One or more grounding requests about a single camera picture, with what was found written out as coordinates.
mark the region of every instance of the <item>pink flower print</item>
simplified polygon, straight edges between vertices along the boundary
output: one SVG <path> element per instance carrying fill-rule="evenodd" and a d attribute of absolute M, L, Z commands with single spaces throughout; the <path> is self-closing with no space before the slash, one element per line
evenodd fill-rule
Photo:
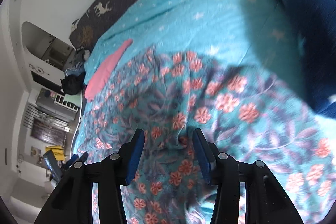
<path fill-rule="evenodd" d="M 168 67 L 161 68 L 160 74 L 161 77 L 165 76 L 167 73 L 169 73 L 170 69 Z"/>
<path fill-rule="evenodd" d="M 175 186 L 179 186 L 182 180 L 182 175 L 180 172 L 176 171 L 176 172 L 171 172 L 170 173 L 170 179 L 169 179 L 169 183 L 170 184 L 174 184 Z"/>
<path fill-rule="evenodd" d="M 290 174 L 287 178 L 286 190 L 290 193 L 297 193 L 300 189 L 300 186 L 303 185 L 305 180 L 302 177 L 302 173 Z"/>
<path fill-rule="evenodd" d="M 192 149 L 192 148 L 189 148 L 188 149 L 188 155 L 194 159 L 195 158 L 195 151 Z"/>
<path fill-rule="evenodd" d="M 326 180 L 321 183 L 320 188 L 317 191 L 318 196 L 325 196 L 331 189 L 331 180 Z"/>
<path fill-rule="evenodd" d="M 104 143 L 99 138 L 96 138 L 96 147 L 98 149 L 105 147 Z"/>
<path fill-rule="evenodd" d="M 191 188 L 193 188 L 194 185 L 195 185 L 195 182 L 192 179 L 189 179 L 188 184 L 187 184 L 187 188 L 191 189 Z"/>
<path fill-rule="evenodd" d="M 152 138 L 156 140 L 158 137 L 161 136 L 161 129 L 159 127 L 153 127 L 151 135 Z"/>
<path fill-rule="evenodd" d="M 211 119 L 211 114 L 209 114 L 208 108 L 207 107 L 199 107 L 196 110 L 194 119 L 195 119 L 195 121 L 197 121 L 199 123 L 207 123 L 207 121 Z"/>
<path fill-rule="evenodd" d="M 190 92 L 190 79 L 183 81 L 182 90 L 184 94 L 188 94 Z"/>
<path fill-rule="evenodd" d="M 146 213 L 145 214 L 145 222 L 146 224 L 156 224 L 158 223 L 158 217 L 155 213 Z"/>
<path fill-rule="evenodd" d="M 98 202 L 97 202 L 97 200 L 93 201 L 93 203 L 92 203 L 92 211 L 94 213 L 97 213 L 97 211 L 98 211 Z"/>
<path fill-rule="evenodd" d="M 238 216 L 238 224 L 245 224 L 245 214 Z"/>
<path fill-rule="evenodd" d="M 111 96 L 111 94 L 112 94 L 112 91 L 111 90 L 108 90 L 107 92 L 106 92 L 106 96 L 105 96 L 105 101 L 107 101 L 107 99 Z"/>
<path fill-rule="evenodd" d="M 246 205 L 246 198 L 244 196 L 239 196 L 239 209 Z"/>
<path fill-rule="evenodd" d="M 106 148 L 106 149 L 112 149 L 112 146 L 111 146 L 109 143 L 106 143 L 106 144 L 105 144 L 105 148 Z"/>
<path fill-rule="evenodd" d="M 202 88 L 202 86 L 203 86 L 202 78 L 193 79 L 193 81 L 191 82 L 191 88 L 193 90 L 199 90 Z"/>
<path fill-rule="evenodd" d="M 159 214 L 162 213 L 162 209 L 160 207 L 160 203 L 158 203 L 157 201 L 151 201 L 151 205 L 152 205 L 152 208 L 158 212 Z"/>
<path fill-rule="evenodd" d="M 182 144 L 182 146 L 187 147 L 187 145 L 188 145 L 188 138 L 187 137 L 179 137 L 178 141 Z"/>
<path fill-rule="evenodd" d="M 173 62 L 174 62 L 174 65 L 182 62 L 182 54 L 180 52 L 173 55 Z"/>
<path fill-rule="evenodd" d="M 173 129 L 182 129 L 185 125 L 186 116 L 179 112 L 173 117 Z"/>
<path fill-rule="evenodd" d="M 139 66 L 138 70 L 139 70 L 139 73 L 142 74 L 142 75 L 146 75 L 149 72 L 149 68 L 146 68 L 144 63 L 142 63 Z"/>
<path fill-rule="evenodd" d="M 199 58 L 196 58 L 190 62 L 190 69 L 194 72 L 198 72 L 202 67 L 202 61 Z"/>
<path fill-rule="evenodd" d="M 254 122 L 254 120 L 259 117 L 259 111 L 253 103 L 242 105 L 239 109 L 239 113 L 239 119 L 248 123 Z"/>
<path fill-rule="evenodd" d="M 178 64 L 178 65 L 176 65 L 176 66 L 172 69 L 172 71 L 171 71 L 171 75 L 172 75 L 173 77 L 181 76 L 182 73 L 183 73 L 183 70 L 184 70 L 184 66 Z"/>
<path fill-rule="evenodd" d="M 147 143 L 148 140 L 148 130 L 145 130 L 145 143 Z"/>
<path fill-rule="evenodd" d="M 189 101 L 188 101 L 188 111 L 191 111 L 191 108 L 195 105 L 196 103 L 196 94 L 193 94 L 190 96 Z"/>
<path fill-rule="evenodd" d="M 146 193 L 146 185 L 144 183 L 138 183 L 138 189 L 142 194 Z"/>
<path fill-rule="evenodd" d="M 328 138 L 322 138 L 319 141 L 317 149 L 315 149 L 315 155 L 320 158 L 325 158 L 330 153 L 330 146 Z"/>
<path fill-rule="evenodd" d="M 310 167 L 310 170 L 306 177 L 306 180 L 308 181 L 308 184 L 310 186 L 316 184 L 319 178 L 322 176 L 323 167 L 323 164 L 314 164 L 312 167 Z"/>
<path fill-rule="evenodd" d="M 191 62 L 196 58 L 196 53 L 192 51 L 187 51 L 186 59 L 188 62 Z"/>
<path fill-rule="evenodd" d="M 141 210 L 146 207 L 146 202 L 142 198 L 136 198 L 134 200 L 134 207 Z"/>
<path fill-rule="evenodd" d="M 139 85 L 140 82 L 141 82 L 141 77 L 137 76 L 134 80 L 134 85 L 137 86 L 137 85 Z"/>
<path fill-rule="evenodd" d="M 139 224 L 139 221 L 135 217 L 131 218 L 131 222 L 132 224 Z"/>
<path fill-rule="evenodd" d="M 147 54 L 147 59 L 148 59 L 149 62 L 153 61 L 153 58 L 149 54 Z"/>
<path fill-rule="evenodd" d="M 189 160 L 183 160 L 181 162 L 181 165 L 178 168 L 178 171 L 184 175 L 184 176 L 188 176 L 191 174 L 191 170 L 193 168 L 193 163 Z"/>
<path fill-rule="evenodd" d="M 140 174 L 139 174 L 139 172 L 136 172 L 135 177 L 134 177 L 134 181 L 138 181 L 139 178 L 140 178 Z"/>
<path fill-rule="evenodd" d="M 246 77 L 235 75 L 233 78 L 229 80 L 227 88 L 229 90 L 235 90 L 236 92 L 241 93 L 244 91 L 246 84 L 247 84 Z"/>
<path fill-rule="evenodd" d="M 131 103 L 129 104 L 129 107 L 130 107 L 130 108 L 135 108 L 135 107 L 137 107 L 137 105 L 138 105 L 138 99 L 136 98 L 136 99 L 134 99 L 133 102 L 131 102 Z"/>
<path fill-rule="evenodd" d="M 232 94 L 219 94 L 216 98 L 216 109 L 222 110 L 225 113 L 232 112 L 239 105 L 239 99 L 234 98 Z"/>
<path fill-rule="evenodd" d="M 152 182 L 151 184 L 151 192 L 153 195 L 158 195 L 159 192 L 162 191 L 162 182 Z"/>
<path fill-rule="evenodd" d="M 124 109 L 124 104 L 118 104 L 118 109 L 119 109 L 119 111 L 122 111 L 123 109 Z"/>
<path fill-rule="evenodd" d="M 205 93 L 211 96 L 214 96 L 217 94 L 217 92 L 221 89 L 221 83 L 220 82 L 210 82 L 207 86 L 207 89 L 205 90 Z"/>

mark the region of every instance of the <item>yellow cloth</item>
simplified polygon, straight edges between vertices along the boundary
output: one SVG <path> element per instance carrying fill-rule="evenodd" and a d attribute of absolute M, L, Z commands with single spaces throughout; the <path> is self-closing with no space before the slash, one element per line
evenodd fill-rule
<path fill-rule="evenodd" d="M 45 151 L 51 150 L 56 158 L 56 160 L 62 160 L 65 161 L 65 156 L 64 156 L 64 150 L 60 145 L 56 146 L 47 146 L 45 148 Z"/>

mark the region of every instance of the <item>deer print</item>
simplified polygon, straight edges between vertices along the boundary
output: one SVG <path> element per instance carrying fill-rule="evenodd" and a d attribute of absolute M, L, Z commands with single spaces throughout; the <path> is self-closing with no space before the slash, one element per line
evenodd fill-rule
<path fill-rule="evenodd" d="M 108 8 L 108 4 L 110 3 L 110 1 L 108 1 L 105 5 L 105 7 L 103 7 L 102 3 L 99 2 L 93 9 L 97 15 L 97 17 L 100 17 L 101 15 L 105 14 L 106 12 L 109 12 L 112 10 L 112 5 L 110 8 Z"/>

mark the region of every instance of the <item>black bag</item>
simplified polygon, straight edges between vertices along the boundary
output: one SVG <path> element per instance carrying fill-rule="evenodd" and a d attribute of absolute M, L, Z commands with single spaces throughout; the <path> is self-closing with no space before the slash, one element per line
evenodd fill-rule
<path fill-rule="evenodd" d="M 62 89 L 64 93 L 69 95 L 76 95 L 82 90 L 83 82 L 84 82 L 85 72 L 81 75 L 69 75 L 61 80 Z"/>

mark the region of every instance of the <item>clothes pile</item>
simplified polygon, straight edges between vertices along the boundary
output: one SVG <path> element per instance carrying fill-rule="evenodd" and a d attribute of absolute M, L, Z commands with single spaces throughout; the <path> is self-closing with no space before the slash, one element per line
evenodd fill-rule
<path fill-rule="evenodd" d="M 76 95 L 83 88 L 85 78 L 84 63 L 90 57 L 90 51 L 80 47 L 76 50 L 72 67 L 65 70 L 65 78 L 61 80 L 62 89 L 68 95 Z"/>

